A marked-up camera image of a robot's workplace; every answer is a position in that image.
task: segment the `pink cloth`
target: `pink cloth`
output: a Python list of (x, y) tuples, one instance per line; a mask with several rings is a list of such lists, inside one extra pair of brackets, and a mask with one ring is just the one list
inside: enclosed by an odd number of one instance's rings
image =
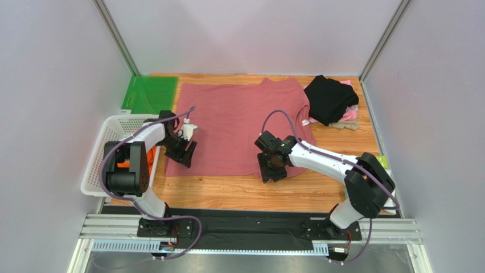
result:
[[(347, 85), (350, 85), (352, 86), (352, 82), (351, 80), (345, 80), (345, 81), (340, 81), (341, 84), (347, 84)], [(353, 121), (354, 119), (357, 118), (357, 111), (355, 110), (355, 105), (352, 105), (350, 107), (347, 107), (347, 109), (345, 110), (345, 113), (344, 113), (344, 116), (342, 116), (341, 119), (339, 119), (339, 121)], [(309, 118), (308, 119), (311, 123), (317, 123), (319, 121), (317, 121), (316, 119), (314, 118)]]
[[(192, 167), (186, 168), (167, 160), (166, 176), (185, 175), (255, 175), (261, 177), (254, 142), (262, 124), (275, 109), (286, 111), (295, 123), (298, 136), (315, 144), (309, 126), (302, 126), (308, 117), (309, 101), (303, 88), (292, 78), (280, 82), (265, 79), (252, 85), (183, 84), (177, 113), (196, 109), (190, 114), (191, 123), (199, 126), (193, 140), (198, 142), (192, 157)], [(275, 113), (265, 130), (280, 139), (292, 135), (286, 117)], [(288, 177), (298, 175), (304, 168), (289, 167)]]

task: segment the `white panel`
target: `white panel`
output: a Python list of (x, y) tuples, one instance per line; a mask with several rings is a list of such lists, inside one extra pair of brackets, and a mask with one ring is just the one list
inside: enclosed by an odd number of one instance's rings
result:
[(366, 83), (434, 272), (483, 272), (485, 2), (415, 0)]
[(106, 0), (140, 72), (358, 75), (399, 0)]
[(0, 271), (66, 272), (87, 212), (79, 190), (130, 73), (92, 1), (2, 1)]

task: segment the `white laundry basket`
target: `white laundry basket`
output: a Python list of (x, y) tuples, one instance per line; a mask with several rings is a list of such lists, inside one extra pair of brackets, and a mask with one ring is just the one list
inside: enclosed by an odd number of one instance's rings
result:
[[(121, 140), (128, 137), (138, 130), (143, 125), (143, 121), (148, 118), (158, 118), (158, 116), (151, 114), (113, 115), (106, 119), (94, 145), (91, 157), (89, 158), (86, 172), (84, 173), (83, 182), (81, 183), (81, 191), (83, 194), (98, 197), (108, 196), (102, 190), (99, 182), (99, 171), (104, 152), (104, 144), (111, 140)], [(157, 165), (159, 151), (160, 147), (157, 147), (153, 166)], [(153, 183), (154, 175), (155, 168), (152, 169), (150, 174), (150, 186)]]

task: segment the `black cloth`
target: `black cloth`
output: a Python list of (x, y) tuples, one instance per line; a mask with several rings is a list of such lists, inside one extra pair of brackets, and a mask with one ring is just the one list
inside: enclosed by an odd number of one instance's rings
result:
[(354, 89), (347, 84), (316, 76), (305, 88), (310, 101), (310, 117), (328, 126), (339, 121), (347, 107), (359, 103)]

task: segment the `wood surface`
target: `wood surface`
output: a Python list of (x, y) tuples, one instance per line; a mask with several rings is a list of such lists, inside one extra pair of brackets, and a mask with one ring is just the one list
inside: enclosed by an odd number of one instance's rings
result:
[[(182, 84), (258, 84), (265, 77), (273, 81), (296, 78), (302, 86), (308, 85), (314, 76), (275, 75), (208, 75), (208, 74), (160, 74), (151, 76), (177, 76), (179, 82), (173, 111), (180, 95)], [(376, 139), (372, 130), (364, 94), (357, 77), (329, 77), (335, 80), (351, 80), (359, 96), (357, 121), (359, 129), (336, 129), (321, 124), (312, 124), (311, 130), (317, 146), (347, 155), (370, 152), (378, 155)], [(336, 180), (307, 170), (296, 177), (276, 183), (263, 184), (254, 176), (182, 176), (165, 177), (165, 149), (161, 156), (153, 184), (153, 191), (171, 207), (209, 209), (281, 210), (298, 212), (328, 212), (345, 200), (344, 186)], [(113, 200), (112, 204), (127, 204)]]

